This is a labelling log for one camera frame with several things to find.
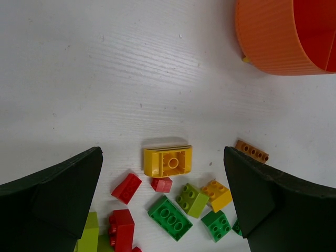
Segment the lime long lego brick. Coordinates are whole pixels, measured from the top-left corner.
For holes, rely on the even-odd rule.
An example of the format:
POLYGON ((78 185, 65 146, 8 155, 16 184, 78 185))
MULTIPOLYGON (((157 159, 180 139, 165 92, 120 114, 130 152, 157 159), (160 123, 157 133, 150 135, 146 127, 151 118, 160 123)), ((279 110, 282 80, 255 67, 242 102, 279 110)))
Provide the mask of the lime long lego brick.
POLYGON ((99 224, 96 212, 88 214, 82 237, 77 240, 74 251, 114 251, 109 244, 107 234, 99 235, 99 224))

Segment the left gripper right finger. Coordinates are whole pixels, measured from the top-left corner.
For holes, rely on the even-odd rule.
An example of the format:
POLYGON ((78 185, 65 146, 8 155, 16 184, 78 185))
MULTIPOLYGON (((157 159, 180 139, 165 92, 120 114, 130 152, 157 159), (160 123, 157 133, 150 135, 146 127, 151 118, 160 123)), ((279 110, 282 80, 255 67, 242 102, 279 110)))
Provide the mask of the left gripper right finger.
POLYGON ((251 251, 335 251, 335 189, 262 164, 234 147, 224 167, 251 251))

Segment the brown lego plate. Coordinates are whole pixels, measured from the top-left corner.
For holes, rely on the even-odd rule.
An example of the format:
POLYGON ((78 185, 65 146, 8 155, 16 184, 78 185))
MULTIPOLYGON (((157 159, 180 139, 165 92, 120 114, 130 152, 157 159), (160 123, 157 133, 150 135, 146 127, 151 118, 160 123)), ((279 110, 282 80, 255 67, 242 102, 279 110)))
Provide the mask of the brown lego plate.
POLYGON ((263 164, 269 160, 269 154, 245 141, 237 140, 235 148, 263 164))
POLYGON ((242 235, 242 230, 241 230, 241 228, 240 228, 240 224, 239 224, 239 220, 238 220, 238 219, 234 222, 234 224, 233 224, 233 226, 232 226, 232 230, 233 230, 237 235, 239 235, 239 236, 243 236, 243 235, 242 235))

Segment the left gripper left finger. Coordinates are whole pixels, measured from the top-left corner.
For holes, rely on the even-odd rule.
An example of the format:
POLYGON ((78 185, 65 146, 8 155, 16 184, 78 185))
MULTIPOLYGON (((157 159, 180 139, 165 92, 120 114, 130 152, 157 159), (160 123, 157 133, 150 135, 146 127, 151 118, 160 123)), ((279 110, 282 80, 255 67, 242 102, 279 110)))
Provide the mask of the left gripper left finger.
POLYGON ((1 185, 1 251, 73 251, 103 163, 92 147, 1 185))

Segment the lime square lego brick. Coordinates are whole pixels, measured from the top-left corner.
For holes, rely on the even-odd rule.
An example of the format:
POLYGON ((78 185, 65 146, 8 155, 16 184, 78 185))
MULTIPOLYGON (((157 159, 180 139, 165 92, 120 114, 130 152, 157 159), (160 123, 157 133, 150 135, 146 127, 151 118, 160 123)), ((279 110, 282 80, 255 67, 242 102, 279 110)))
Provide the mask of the lime square lego brick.
POLYGON ((209 197, 203 194, 202 191, 190 183, 186 183, 180 194, 176 198, 176 202, 181 209, 188 215, 194 218, 199 218, 203 209, 207 205, 209 197))

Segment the red long lego brick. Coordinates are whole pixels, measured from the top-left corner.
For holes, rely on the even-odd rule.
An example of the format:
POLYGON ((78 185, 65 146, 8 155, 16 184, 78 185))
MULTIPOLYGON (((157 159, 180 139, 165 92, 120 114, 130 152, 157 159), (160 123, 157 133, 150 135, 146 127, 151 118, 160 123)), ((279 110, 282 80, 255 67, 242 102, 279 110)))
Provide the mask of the red long lego brick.
POLYGON ((114 210, 109 217, 108 234, 115 252, 131 252, 135 222, 128 209, 114 210))

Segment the large yellow lego brick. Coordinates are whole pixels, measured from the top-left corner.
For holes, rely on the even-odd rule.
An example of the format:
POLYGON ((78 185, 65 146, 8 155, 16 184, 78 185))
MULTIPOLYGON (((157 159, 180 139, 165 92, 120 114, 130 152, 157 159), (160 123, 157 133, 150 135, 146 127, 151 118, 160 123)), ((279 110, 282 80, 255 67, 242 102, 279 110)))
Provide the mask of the large yellow lego brick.
POLYGON ((143 150, 143 172, 152 178, 186 175, 192 170, 191 145, 161 146, 143 150))

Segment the small yellow lego brick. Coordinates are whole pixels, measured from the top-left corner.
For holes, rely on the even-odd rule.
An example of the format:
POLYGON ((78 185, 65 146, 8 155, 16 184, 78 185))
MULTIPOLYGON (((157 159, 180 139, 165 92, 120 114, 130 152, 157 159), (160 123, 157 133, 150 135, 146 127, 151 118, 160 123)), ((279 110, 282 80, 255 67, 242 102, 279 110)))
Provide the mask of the small yellow lego brick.
POLYGON ((201 192, 209 197, 207 204, 214 213, 221 211, 233 201, 230 190, 216 180, 208 182, 201 188, 201 192))

